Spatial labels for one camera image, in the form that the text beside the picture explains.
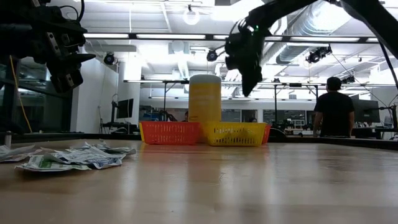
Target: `wooden table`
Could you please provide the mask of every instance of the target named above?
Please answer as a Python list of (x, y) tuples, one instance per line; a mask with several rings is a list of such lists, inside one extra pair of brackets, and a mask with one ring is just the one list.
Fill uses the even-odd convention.
[(394, 152), (107, 143), (139, 153), (120, 167), (57, 174), (0, 164), (0, 223), (398, 223)]

